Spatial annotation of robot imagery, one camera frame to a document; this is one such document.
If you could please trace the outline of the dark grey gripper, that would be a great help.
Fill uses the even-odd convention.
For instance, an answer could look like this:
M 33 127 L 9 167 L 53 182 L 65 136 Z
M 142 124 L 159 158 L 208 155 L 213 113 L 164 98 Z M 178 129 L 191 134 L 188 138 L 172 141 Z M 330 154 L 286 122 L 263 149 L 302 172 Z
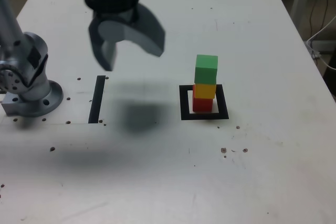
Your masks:
M 142 4 L 123 12 L 97 8 L 93 11 L 88 30 L 93 55 L 105 71 L 113 70 L 117 43 L 124 40 L 157 57 L 164 52 L 165 30 L 156 16 Z

